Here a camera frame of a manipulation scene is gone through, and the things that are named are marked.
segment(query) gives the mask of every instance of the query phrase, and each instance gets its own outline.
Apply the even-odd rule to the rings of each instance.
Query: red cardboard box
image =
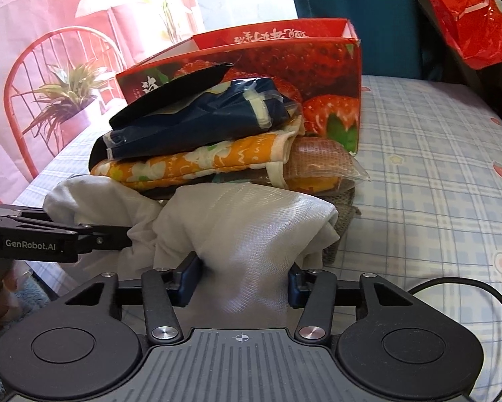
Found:
[[[225,81],[273,79],[302,104],[309,134],[356,153],[361,112],[360,41],[343,18],[291,19],[195,35],[117,75],[128,103],[174,77],[229,62]]]

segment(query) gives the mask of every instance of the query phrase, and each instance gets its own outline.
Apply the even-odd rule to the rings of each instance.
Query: silver pivot bolt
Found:
[[[158,326],[152,330],[151,334],[158,340],[171,340],[178,335],[178,330],[172,326]]]
[[[318,340],[325,335],[325,330],[319,326],[305,326],[299,330],[299,335],[307,340]]]

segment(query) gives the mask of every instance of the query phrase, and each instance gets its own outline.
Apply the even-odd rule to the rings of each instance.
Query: plaid bedsheet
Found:
[[[502,292],[502,123],[460,85],[365,76],[357,159],[372,181],[356,190],[355,218],[328,268],[338,278],[362,272],[404,289],[443,275],[464,276]],[[89,128],[30,184],[16,204],[41,206],[60,180],[87,172],[96,137]],[[32,263],[51,287],[75,286],[56,264]],[[472,393],[490,401],[502,386],[502,307],[483,291],[438,286],[419,297],[461,322],[482,342],[485,362]],[[126,321],[142,325],[140,310]],[[354,322],[338,307],[335,329]]]

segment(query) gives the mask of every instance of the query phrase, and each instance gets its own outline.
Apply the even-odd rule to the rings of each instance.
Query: folded white garment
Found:
[[[176,310],[184,331],[292,327],[288,270],[294,262],[321,267],[322,249],[338,240],[332,204],[253,184],[182,186],[162,208],[109,178],[80,176],[48,194],[44,209],[56,222],[132,227],[132,247],[64,265],[79,282],[104,271],[139,278],[150,268],[177,267],[195,251],[205,273],[190,305]]]

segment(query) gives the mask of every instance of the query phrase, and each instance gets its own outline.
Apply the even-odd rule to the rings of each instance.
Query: teal curtain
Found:
[[[416,0],[294,0],[300,18],[349,18],[361,40],[363,74],[419,79]]]

